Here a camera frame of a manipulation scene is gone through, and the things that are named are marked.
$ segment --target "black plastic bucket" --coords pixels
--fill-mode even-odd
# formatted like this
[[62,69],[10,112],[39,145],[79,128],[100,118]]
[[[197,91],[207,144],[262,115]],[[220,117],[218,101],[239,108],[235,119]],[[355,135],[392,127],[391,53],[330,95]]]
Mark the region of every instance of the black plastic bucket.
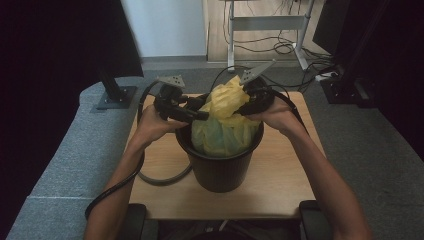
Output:
[[212,192],[229,192],[240,186],[246,176],[253,150],[259,145],[264,133],[260,123],[251,146],[232,157],[210,157],[197,152],[191,142],[191,124],[175,130],[180,146],[187,153],[199,184]]

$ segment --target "chair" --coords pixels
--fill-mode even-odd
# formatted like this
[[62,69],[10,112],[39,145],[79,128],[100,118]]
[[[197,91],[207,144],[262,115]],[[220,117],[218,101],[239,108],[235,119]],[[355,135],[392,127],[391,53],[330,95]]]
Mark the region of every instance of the chair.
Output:
[[[317,201],[302,201],[299,204],[299,210],[301,224],[307,240],[329,240],[333,238],[330,224],[321,212]],[[145,218],[145,205],[129,204],[118,239],[141,239]]]
[[299,204],[301,223],[307,240],[333,239],[331,225],[321,212],[316,200],[306,200]]
[[128,204],[127,213],[118,238],[122,240],[141,239],[144,220],[146,218],[146,206],[143,204]]

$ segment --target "plastic bag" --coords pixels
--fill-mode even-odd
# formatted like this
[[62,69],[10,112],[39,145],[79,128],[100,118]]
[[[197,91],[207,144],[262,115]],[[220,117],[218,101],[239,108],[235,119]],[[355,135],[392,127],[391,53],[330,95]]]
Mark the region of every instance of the plastic bag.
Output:
[[192,123],[193,147],[211,157],[230,157],[248,149],[260,122],[234,114],[248,101],[238,76],[215,87],[200,109],[209,112],[208,120]]

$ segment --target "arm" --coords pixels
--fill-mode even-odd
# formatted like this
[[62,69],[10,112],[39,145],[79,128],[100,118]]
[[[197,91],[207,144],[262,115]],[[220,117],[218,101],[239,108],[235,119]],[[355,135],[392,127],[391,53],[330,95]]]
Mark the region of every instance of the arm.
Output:
[[286,103],[276,98],[267,111],[249,118],[264,121],[290,140],[318,204],[333,228],[334,239],[371,239],[365,215],[352,189],[324,157]]
[[[135,170],[143,151],[153,141],[167,132],[186,125],[177,121],[164,121],[153,106],[147,107],[105,190],[122,181]],[[88,218],[84,239],[115,239],[125,217],[133,183],[131,181],[93,208]]]

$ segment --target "wooden table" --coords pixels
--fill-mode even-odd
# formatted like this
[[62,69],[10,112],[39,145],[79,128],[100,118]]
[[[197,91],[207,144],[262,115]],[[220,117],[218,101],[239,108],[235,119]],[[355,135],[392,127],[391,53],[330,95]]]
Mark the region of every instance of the wooden table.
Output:
[[[290,98],[298,107],[311,138],[323,151],[302,94],[290,92]],[[153,99],[147,99],[145,106]],[[135,126],[134,121],[130,137]],[[175,176],[188,163],[175,135],[168,133],[146,149],[142,172],[164,179]],[[130,202],[145,204],[150,219],[270,219],[298,218],[299,203],[308,199],[315,198],[290,142],[277,130],[265,126],[246,178],[237,189],[210,192],[197,183],[193,172],[180,182],[163,187],[149,185],[137,177]]]

